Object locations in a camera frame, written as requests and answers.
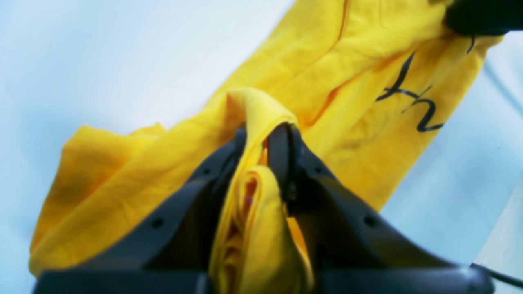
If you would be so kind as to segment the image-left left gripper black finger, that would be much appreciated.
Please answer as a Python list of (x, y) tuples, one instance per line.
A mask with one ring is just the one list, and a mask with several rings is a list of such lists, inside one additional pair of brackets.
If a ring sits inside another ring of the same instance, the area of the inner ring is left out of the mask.
[(446, 10), (445, 26), (465, 36), (500, 36), (523, 29), (521, 0), (456, 0)]

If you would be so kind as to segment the image-right left gripper finger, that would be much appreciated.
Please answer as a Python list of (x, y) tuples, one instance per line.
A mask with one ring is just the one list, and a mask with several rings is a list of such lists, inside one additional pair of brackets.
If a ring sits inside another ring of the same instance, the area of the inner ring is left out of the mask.
[(306, 242), (314, 294), (494, 292), (485, 270), (421, 249), (345, 188), (295, 125), (269, 134), (268, 165)]
[(48, 270), (35, 294), (211, 294), (210, 253), (245, 127), (208, 156), (177, 192), (99, 255)]

